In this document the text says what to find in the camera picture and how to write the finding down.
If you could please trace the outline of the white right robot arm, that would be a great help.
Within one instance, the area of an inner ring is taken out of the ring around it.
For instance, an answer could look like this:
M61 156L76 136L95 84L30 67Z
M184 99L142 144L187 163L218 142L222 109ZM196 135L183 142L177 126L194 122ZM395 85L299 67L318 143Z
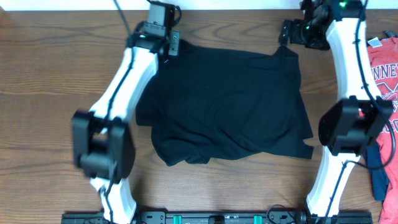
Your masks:
M285 20L280 45L331 50L338 95L320 119L322 161L297 223L363 223L370 213L342 212L340 199L355 166L383 128L391 129L392 100L385 100L371 73L366 40L367 1L304 0L303 19Z

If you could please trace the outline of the black polo shirt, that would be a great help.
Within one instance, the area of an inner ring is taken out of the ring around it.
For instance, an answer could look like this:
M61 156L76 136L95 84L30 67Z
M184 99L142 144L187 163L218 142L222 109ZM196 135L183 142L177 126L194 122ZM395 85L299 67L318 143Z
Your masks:
M313 136L300 94L299 56L180 43L160 64L136 108L152 129L153 147L168 165L237 160L261 152L310 159Z

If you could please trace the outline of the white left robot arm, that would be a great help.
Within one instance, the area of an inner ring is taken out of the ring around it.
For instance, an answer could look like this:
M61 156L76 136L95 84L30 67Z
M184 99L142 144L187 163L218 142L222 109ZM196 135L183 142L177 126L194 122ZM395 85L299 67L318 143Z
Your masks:
M178 55L180 32L166 36L136 32L123 52L111 83L88 111L72 117L73 163L101 197L103 211L63 216L70 223L134 223L137 203L129 175L136 150L130 132L132 116L145 87L162 62Z

